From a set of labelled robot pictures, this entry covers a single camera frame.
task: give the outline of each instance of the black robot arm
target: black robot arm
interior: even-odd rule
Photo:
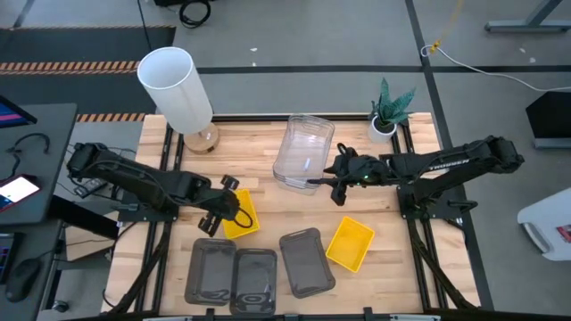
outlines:
[[[312,184],[333,187],[331,198],[344,205],[347,186],[411,185],[411,202],[417,206],[437,198],[457,185],[485,173],[512,173],[524,162],[513,143],[502,137],[488,136],[470,144],[427,154],[403,153],[359,156],[351,147],[337,146],[340,155],[332,167],[324,171],[332,178],[310,180]],[[433,179],[420,178],[423,174],[439,169],[449,171]]]
[[[229,176],[224,189],[211,188],[207,177],[187,171],[162,171],[128,160],[103,144],[76,144],[68,161],[71,178],[101,178],[137,196],[143,204],[165,212],[177,206],[207,210],[199,227],[213,236],[222,219],[234,220],[240,202],[234,194],[239,182]]]

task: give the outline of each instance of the wooden tabletop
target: wooden tabletop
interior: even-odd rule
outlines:
[[[374,313],[422,311],[408,229],[399,212],[394,186],[350,188],[343,207],[336,206],[330,200],[331,188],[328,186],[321,186],[313,196],[285,191],[277,186],[272,173],[272,165],[286,130],[285,121],[231,122],[217,126],[220,133],[217,149],[207,155],[196,155],[185,150],[182,169],[207,176],[213,187],[221,187],[220,179],[229,174],[240,181],[240,188],[250,190],[261,229],[235,239],[236,246],[238,249],[276,251],[276,314],[360,314],[363,307],[372,307]],[[393,152],[390,143],[372,144],[368,140],[367,127],[367,121],[336,121],[328,165],[337,155],[336,144],[341,142],[354,147],[359,154],[377,156],[379,153]],[[166,120],[161,115],[146,116],[137,151],[138,162],[159,166],[165,128]],[[439,150],[430,113],[410,115],[410,131],[416,152]],[[178,136],[173,138],[170,168]],[[215,308],[218,315],[229,314],[228,305],[192,305],[184,299],[193,243],[198,238],[207,237],[196,227],[203,214],[203,210],[182,208],[177,223],[173,225],[162,291],[162,316],[203,315],[207,308]],[[327,248],[344,216],[354,218],[376,232],[360,271],[353,273],[330,260],[329,266],[336,279],[335,288],[309,298],[296,299],[287,280],[278,246],[279,238],[316,227],[321,232],[321,242]],[[433,220],[432,228],[444,272],[469,301],[478,305],[463,234],[439,219]],[[111,303],[120,299],[140,271],[147,229],[147,224],[139,223],[117,244],[106,290]],[[158,242],[160,229],[157,232]],[[215,237],[224,238],[222,227]],[[433,306],[437,307],[432,276],[426,266],[425,271]],[[151,307],[154,278],[153,273],[147,287],[146,309]],[[102,310],[108,309],[103,304]]]

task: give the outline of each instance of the yellow container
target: yellow container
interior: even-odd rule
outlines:
[[[247,189],[236,190],[236,197],[240,201],[240,208],[250,214],[250,217],[252,218],[252,226],[249,228],[243,228],[238,226],[234,221],[223,219],[222,226],[224,226],[224,234],[226,235],[226,238],[230,240],[248,235],[260,229],[260,222],[258,222],[256,209],[253,207],[250,191]],[[241,210],[236,214],[236,220],[244,226],[247,226],[250,223],[248,217]]]
[[[352,218],[344,217],[329,244],[326,256],[357,273],[373,237],[374,230]]]

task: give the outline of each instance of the computer monitor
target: computer monitor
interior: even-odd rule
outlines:
[[[0,129],[36,123],[34,116],[0,95]]]

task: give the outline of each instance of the concrete floor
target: concrete floor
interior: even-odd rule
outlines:
[[[571,33],[490,35],[489,20],[524,19],[540,0],[467,0],[443,49],[474,65],[571,64]],[[0,27],[11,27],[25,0],[0,0]],[[142,1],[148,24],[179,26],[174,12]],[[443,32],[454,0],[414,0],[424,39]],[[419,66],[406,5],[401,0],[218,0],[199,29],[178,28],[175,45],[198,67],[389,65]],[[571,20],[571,1],[550,18]],[[23,26],[139,25],[135,0],[35,0]],[[449,66],[441,55],[435,66]],[[537,86],[571,86],[571,74],[518,73]],[[434,111],[422,73],[316,72],[203,75],[217,113],[368,111],[381,77],[395,93],[418,89],[411,111]],[[571,315],[571,262],[544,259],[517,225],[525,206],[569,187],[571,152],[537,151],[525,107],[541,96],[515,82],[471,73],[435,74],[454,144],[488,135],[513,140],[526,163],[515,174],[487,175],[466,184],[493,305],[497,310]],[[137,146],[140,124],[78,124],[73,141]],[[57,193],[66,197],[64,190]],[[62,277],[57,298],[73,302],[68,314],[43,312],[38,320],[93,316],[98,312],[104,269]]]

